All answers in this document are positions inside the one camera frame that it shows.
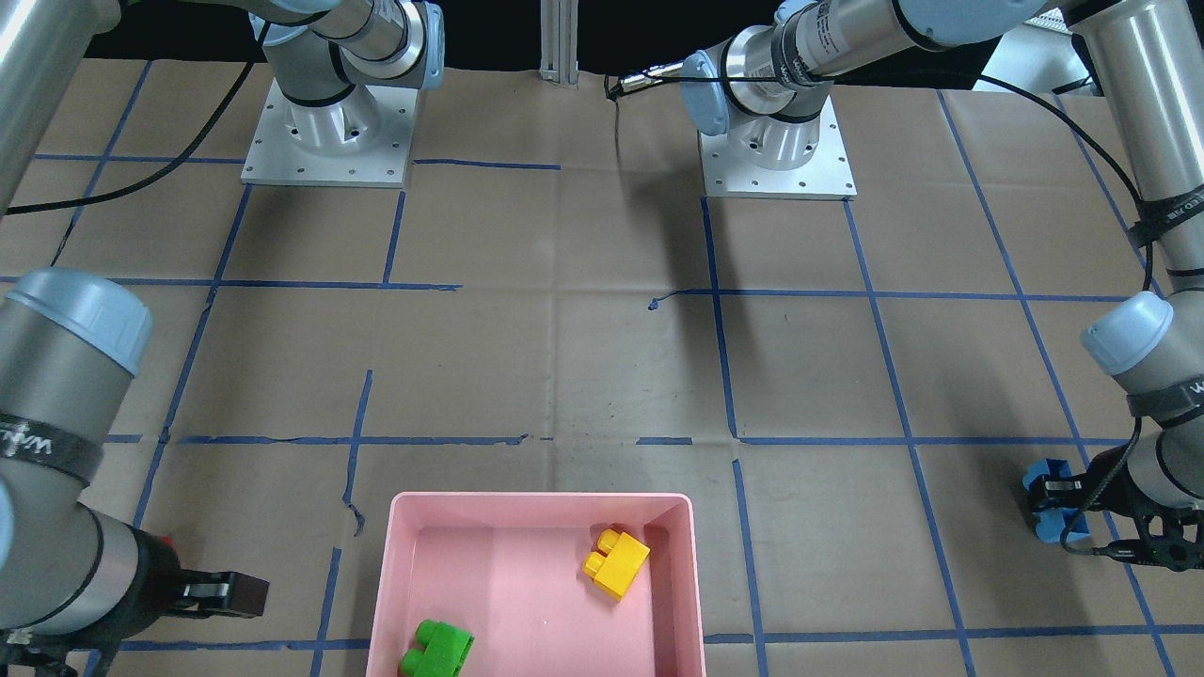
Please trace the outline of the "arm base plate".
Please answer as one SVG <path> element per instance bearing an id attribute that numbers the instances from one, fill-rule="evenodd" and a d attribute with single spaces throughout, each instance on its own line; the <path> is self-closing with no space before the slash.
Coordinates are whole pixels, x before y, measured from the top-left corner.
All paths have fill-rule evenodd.
<path id="1" fill-rule="evenodd" d="M 403 189 L 420 102 L 413 89 L 358 86 L 306 107 L 272 83 L 246 151 L 244 184 Z"/>
<path id="2" fill-rule="evenodd" d="M 744 120 L 727 134 L 700 134 L 698 147 L 706 198 L 844 201 L 858 194 L 831 99 L 811 120 Z"/>

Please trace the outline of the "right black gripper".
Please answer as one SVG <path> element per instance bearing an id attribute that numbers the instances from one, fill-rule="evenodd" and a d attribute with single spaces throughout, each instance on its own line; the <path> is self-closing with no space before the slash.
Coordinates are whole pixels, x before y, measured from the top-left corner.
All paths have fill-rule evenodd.
<path id="1" fill-rule="evenodd" d="M 266 610 L 271 584 L 254 575 L 184 571 L 173 547 L 135 528 L 137 547 L 132 585 L 113 611 L 116 642 L 132 638 L 163 617 L 254 620 Z"/>

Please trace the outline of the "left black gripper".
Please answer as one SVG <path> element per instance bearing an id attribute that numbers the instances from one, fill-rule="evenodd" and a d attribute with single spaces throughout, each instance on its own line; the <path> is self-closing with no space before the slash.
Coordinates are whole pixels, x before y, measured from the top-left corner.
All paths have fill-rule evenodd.
<path id="1" fill-rule="evenodd" d="M 1131 518 L 1137 537 L 1116 540 L 1088 549 L 1092 557 L 1108 557 L 1122 564 L 1158 566 L 1185 573 L 1203 569 L 1202 510 L 1165 507 L 1145 496 L 1122 460 L 1122 447 L 1103 451 L 1086 471 L 1085 488 L 1093 502 L 1088 512 L 1110 512 Z M 1081 498 L 1079 479 L 1057 479 L 1037 475 L 1023 479 L 1026 498 Z M 1054 507 L 1028 514 L 1035 535 L 1091 535 L 1088 520 L 1076 510 Z"/>

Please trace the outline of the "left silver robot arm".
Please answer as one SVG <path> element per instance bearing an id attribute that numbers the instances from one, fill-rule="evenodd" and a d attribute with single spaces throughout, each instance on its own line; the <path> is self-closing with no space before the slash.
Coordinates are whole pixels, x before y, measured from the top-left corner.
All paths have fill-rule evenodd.
<path id="1" fill-rule="evenodd" d="M 1045 1 L 787 1 L 689 55 L 678 76 L 702 134 L 816 126 L 831 86 L 887 55 L 998 39 Z M 1202 37 L 1188 1 L 1061 1 L 1084 43 L 1127 155 L 1060 119 L 1122 179 L 1137 210 L 1126 236 L 1145 257 L 1141 292 L 1081 335 L 1125 392 L 1131 438 L 1084 473 L 1046 460 L 1023 476 L 1035 532 L 1075 557 L 1202 567 Z"/>

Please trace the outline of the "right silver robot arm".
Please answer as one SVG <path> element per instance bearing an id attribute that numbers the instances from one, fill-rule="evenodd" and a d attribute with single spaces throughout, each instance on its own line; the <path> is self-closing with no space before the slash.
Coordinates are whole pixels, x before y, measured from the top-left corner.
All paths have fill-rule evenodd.
<path id="1" fill-rule="evenodd" d="M 242 1 L 258 39 L 334 86 L 293 107 L 366 104 L 370 86 L 436 88 L 445 27 L 431 1 Z M 65 671 L 116 653 L 160 618 L 262 614 L 270 585 L 185 570 L 163 538 L 81 502 L 153 330 L 116 281 L 69 267 L 22 275 L 2 301 L 2 665 Z"/>

